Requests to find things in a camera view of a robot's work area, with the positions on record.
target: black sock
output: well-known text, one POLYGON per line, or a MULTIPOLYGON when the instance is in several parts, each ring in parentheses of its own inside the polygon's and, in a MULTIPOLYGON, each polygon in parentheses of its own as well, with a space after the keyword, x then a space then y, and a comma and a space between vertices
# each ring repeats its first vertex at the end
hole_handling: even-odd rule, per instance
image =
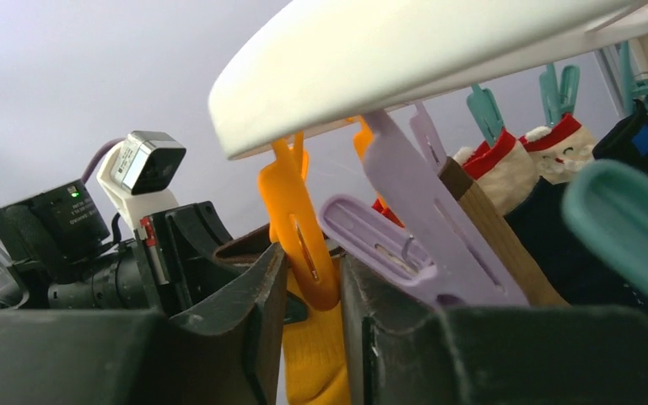
POLYGON ((560 210, 567 183, 543 178, 505 220, 550 283, 571 305, 623 305, 648 315, 648 297, 594 256, 567 229, 560 210))
POLYGON ((648 114, 642 101, 634 101, 634 113, 618 122, 592 155, 595 159, 617 160, 648 175, 648 114))

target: blue patch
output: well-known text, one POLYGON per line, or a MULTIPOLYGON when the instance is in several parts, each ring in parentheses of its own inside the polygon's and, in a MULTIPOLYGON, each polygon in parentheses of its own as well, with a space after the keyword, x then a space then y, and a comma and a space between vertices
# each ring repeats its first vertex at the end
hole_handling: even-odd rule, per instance
POLYGON ((643 125, 637 135, 632 137, 632 144, 640 152, 640 155, 646 156, 648 154, 648 126, 643 125))

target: clothespin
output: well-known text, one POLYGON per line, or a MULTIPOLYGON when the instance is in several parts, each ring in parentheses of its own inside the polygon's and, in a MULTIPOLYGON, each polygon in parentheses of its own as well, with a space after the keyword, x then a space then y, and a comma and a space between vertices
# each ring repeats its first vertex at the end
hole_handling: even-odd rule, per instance
POLYGON ((488 145, 493 146, 505 127, 503 117, 490 89, 481 89, 478 84, 474 84, 471 88, 473 93, 466 98, 466 104, 473 114, 478 128, 483 133, 485 141, 488 145))
POLYGON ((413 135, 416 137, 418 146, 431 169, 438 175, 440 167, 446 162, 446 150, 440 141, 438 131, 435 129, 434 120, 426 111, 424 103, 419 100, 413 103, 416 106, 416 114, 408 121, 413 135))
POLYGON ((500 259, 396 123, 384 111, 363 117, 374 138, 364 172, 407 228, 338 196, 320 211, 327 235, 430 306, 527 305, 500 259))
POLYGON ((580 85, 580 67, 568 65, 563 68, 558 88, 558 74, 555 64, 549 63, 545 72, 540 73, 540 95, 543 99, 545 121, 550 126, 557 125, 565 114, 575 112, 577 89, 580 85))
POLYGON ((274 141, 272 149, 274 162, 257 177, 270 226, 287 253, 303 298, 315 310, 328 311, 339 302, 338 274, 316 222, 302 178, 303 165, 294 161, 285 140, 274 141))
POLYGON ((629 59, 629 43, 623 42, 619 48, 619 66, 622 76, 622 101, 627 114, 635 112, 635 99, 641 98, 648 111, 648 78, 635 79, 632 74, 632 63, 629 59))
MULTIPOLYGON (((289 147, 289 151, 294 157, 294 163, 297 165, 297 171, 301 173, 302 180, 306 183, 306 174, 309 170, 309 154, 304 149, 304 133, 297 132, 294 135, 294 143, 289 147)), ((277 227, 274 224, 269 225, 269 240, 272 243, 279 242, 277 237, 277 227)))
MULTIPOLYGON (((354 135, 354 150, 356 150, 356 154, 357 156, 359 156, 359 161, 361 162, 361 164, 363 164, 364 153, 369 147, 371 141, 374 140, 374 135, 371 133, 369 126, 366 125, 366 122, 364 122, 364 120, 362 120, 360 116, 357 116, 356 118, 347 118, 346 120, 348 122, 359 122, 361 124, 361 131, 357 132, 356 135, 354 135)), ((389 206, 386 205, 384 199, 381 198, 379 192, 376 192, 376 199, 379 201, 379 204, 381 204, 381 207, 384 210, 389 208, 389 206)))
POLYGON ((648 295, 648 176, 598 160, 570 183, 562 209, 570 231, 648 295))

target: purple clothespin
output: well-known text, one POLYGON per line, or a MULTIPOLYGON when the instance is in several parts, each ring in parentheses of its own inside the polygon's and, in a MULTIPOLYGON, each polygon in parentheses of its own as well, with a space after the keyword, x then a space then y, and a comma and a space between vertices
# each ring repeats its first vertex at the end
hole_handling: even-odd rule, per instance
POLYGON ((440 142, 438 131, 435 129, 434 120, 426 111, 423 101, 413 103, 416 106, 416 114, 408 121, 416 137, 421 153, 424 155, 434 173, 438 174, 440 167, 446 162, 446 150, 440 142))
POLYGON ((503 263, 396 123, 384 111, 363 117, 374 133, 364 172, 406 230, 351 198, 335 197, 320 214, 324 232, 399 289, 433 307, 528 305, 503 263), (395 266, 386 263, 391 254, 397 255, 395 266), (422 264, 429 260, 426 255, 432 261, 428 266, 422 264), (407 278, 411 267, 417 272, 407 278))

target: white plastic bar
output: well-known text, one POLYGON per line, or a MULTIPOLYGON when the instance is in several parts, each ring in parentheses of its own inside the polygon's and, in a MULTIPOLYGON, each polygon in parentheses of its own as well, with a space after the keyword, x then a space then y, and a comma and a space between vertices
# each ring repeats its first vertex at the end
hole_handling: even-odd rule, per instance
POLYGON ((228 159, 244 158, 303 128, 315 136, 348 125, 348 116, 390 111, 648 34, 648 8, 629 13, 643 3, 294 0, 220 75, 210 113, 228 159), (370 12, 341 17, 362 4, 370 12), (414 12, 416 18, 407 15, 414 12), (502 14, 526 17, 510 24, 502 14), (335 20, 343 25, 326 29, 335 20))

